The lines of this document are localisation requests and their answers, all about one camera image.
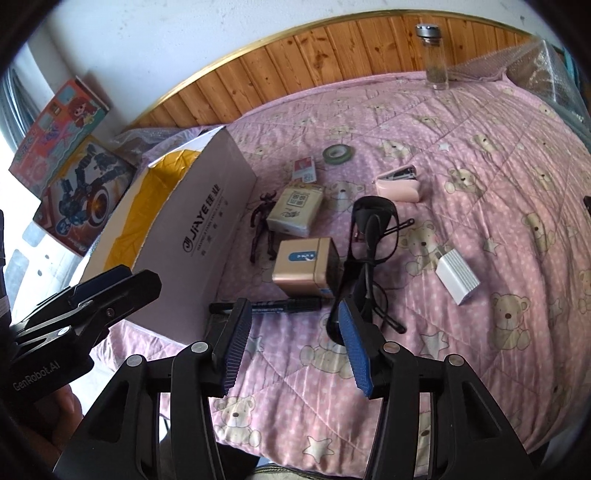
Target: bed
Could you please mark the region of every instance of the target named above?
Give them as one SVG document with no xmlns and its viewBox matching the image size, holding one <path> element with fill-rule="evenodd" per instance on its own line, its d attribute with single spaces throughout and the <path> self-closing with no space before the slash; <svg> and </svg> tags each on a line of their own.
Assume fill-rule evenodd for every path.
<svg viewBox="0 0 591 480">
<path fill-rule="evenodd" d="M 201 72 L 136 126 L 231 122 L 258 176 L 220 300 L 280 296 L 267 256 L 255 265 L 244 259 L 250 212 L 261 194 L 288 183 L 290 161 L 317 161 L 326 192 L 312 236 L 331 236 L 340 255 L 355 199 L 374 192 L 378 173 L 415 165 L 424 199 L 398 204 L 401 219 L 415 225 L 376 269 L 408 332 L 382 331 L 416 355 L 464 356 L 532 451 L 578 415 L 591 390 L 584 241 L 591 219 L 582 206 L 590 155 L 551 107 L 508 79 L 425 88 L 424 74 L 413 71 L 421 69 L 419 20 L 443 26 L 452 63 L 527 39 L 482 19 L 433 12 L 332 19 Z M 353 159 L 324 164 L 322 150 L 334 143 L 352 146 Z M 438 246 L 457 248 L 482 280 L 465 305 L 455 305 L 434 274 Z M 380 402 L 356 389 L 346 350 L 326 335 L 327 314 L 255 316 L 236 386 L 211 402 L 219 441 L 282 465 L 363 475 Z M 121 322 L 96 354 L 114 369 L 133 353 L 154 359 L 179 349 Z M 418 473 L 428 463 L 428 409 L 423 398 Z"/>
</svg>

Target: pink stapler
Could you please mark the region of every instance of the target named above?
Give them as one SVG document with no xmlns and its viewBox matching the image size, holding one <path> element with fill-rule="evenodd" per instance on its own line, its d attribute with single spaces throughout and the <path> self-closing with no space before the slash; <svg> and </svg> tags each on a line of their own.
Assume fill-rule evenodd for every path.
<svg viewBox="0 0 591 480">
<path fill-rule="evenodd" d="M 374 183 L 378 195 L 393 202 L 417 203 L 421 199 L 417 170 L 413 165 L 381 173 Z"/>
</svg>

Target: glass jar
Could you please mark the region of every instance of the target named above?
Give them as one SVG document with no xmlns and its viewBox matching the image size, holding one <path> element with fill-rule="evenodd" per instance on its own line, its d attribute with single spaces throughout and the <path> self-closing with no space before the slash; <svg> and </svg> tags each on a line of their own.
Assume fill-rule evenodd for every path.
<svg viewBox="0 0 591 480">
<path fill-rule="evenodd" d="M 417 37 L 423 45 L 423 64 L 427 74 L 426 85 L 435 90 L 448 89 L 449 82 L 441 30 L 437 25 L 429 23 L 418 24 L 415 29 Z"/>
</svg>

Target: gold trim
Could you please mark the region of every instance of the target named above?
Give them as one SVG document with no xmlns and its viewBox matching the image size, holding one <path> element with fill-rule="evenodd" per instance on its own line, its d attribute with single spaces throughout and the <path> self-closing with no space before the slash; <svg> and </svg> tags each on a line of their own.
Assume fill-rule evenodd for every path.
<svg viewBox="0 0 591 480">
<path fill-rule="evenodd" d="M 291 28 L 288 28 L 287 30 L 283 30 L 283 31 L 274 33 L 273 35 L 269 35 L 269 36 L 264 37 L 260 40 L 256 40 L 252 43 L 249 43 L 248 45 L 245 45 L 244 47 L 234 50 L 233 52 L 229 53 L 228 55 L 224 55 L 220 59 L 218 59 L 214 62 L 211 62 L 209 65 L 204 66 L 201 70 L 198 70 L 197 72 L 193 73 L 186 80 L 183 80 L 177 86 L 173 87 L 165 95 L 162 95 L 162 97 L 160 97 L 158 100 L 156 100 L 150 107 L 148 107 L 146 110 L 144 110 L 140 115 L 138 115 L 137 118 L 133 122 L 131 122 L 127 128 L 129 128 L 132 125 L 135 125 L 142 117 L 144 117 L 144 115 L 147 115 L 152 110 L 154 110 L 156 107 L 160 106 L 166 100 L 168 100 L 172 96 L 179 93 L 186 86 L 192 84 L 196 80 L 199 80 L 201 77 L 214 71 L 218 67 L 221 67 L 222 65 L 224 65 L 234 59 L 237 59 L 238 57 L 243 56 L 246 53 L 250 53 L 253 50 L 256 50 L 260 47 L 264 47 L 264 46 L 268 45 L 269 43 L 273 43 L 277 40 L 281 40 L 282 38 L 292 37 L 292 36 L 297 35 L 299 33 L 303 33 L 305 31 L 312 30 L 313 28 L 325 27 L 327 25 L 332 25 L 334 23 L 348 22 L 351 20 L 362 20 L 364 18 L 394 17 L 394 16 L 403 16 L 403 15 L 434 15 L 437 17 L 458 18 L 460 20 L 469 20 L 469 21 L 473 21 L 473 22 L 484 23 L 486 25 L 491 25 L 493 27 L 503 28 L 504 30 L 508 30 L 513 33 L 518 33 L 520 35 L 531 35 L 531 33 L 526 32 L 525 30 L 521 30 L 519 28 L 515 28 L 510 25 L 505 25 L 505 24 L 497 22 L 495 20 L 489 20 L 489 19 L 483 18 L 483 17 L 476 17 L 474 15 L 465 15 L 465 14 L 459 14 L 456 12 L 446 12 L 446 11 L 440 11 L 440 10 L 412 10 L 412 9 L 373 10 L 373 11 L 369 11 L 369 12 L 358 12 L 356 14 L 341 15 L 338 17 L 330 17 L 330 18 L 324 18 L 322 20 L 315 20 L 313 22 L 306 23 L 304 25 L 299 25 L 297 27 L 291 27 Z"/>
</svg>

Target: wooden headboard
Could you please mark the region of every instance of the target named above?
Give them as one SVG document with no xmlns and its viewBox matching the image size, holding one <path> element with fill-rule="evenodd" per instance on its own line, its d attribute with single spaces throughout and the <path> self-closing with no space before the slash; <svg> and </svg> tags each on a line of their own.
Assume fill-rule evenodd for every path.
<svg viewBox="0 0 591 480">
<path fill-rule="evenodd" d="M 448 12 L 379 11 L 303 25 L 236 51 L 192 75 L 131 127 L 228 123 L 266 102 L 318 85 L 423 69 L 414 26 L 435 23 L 448 64 L 528 41 L 529 34 Z"/>
</svg>

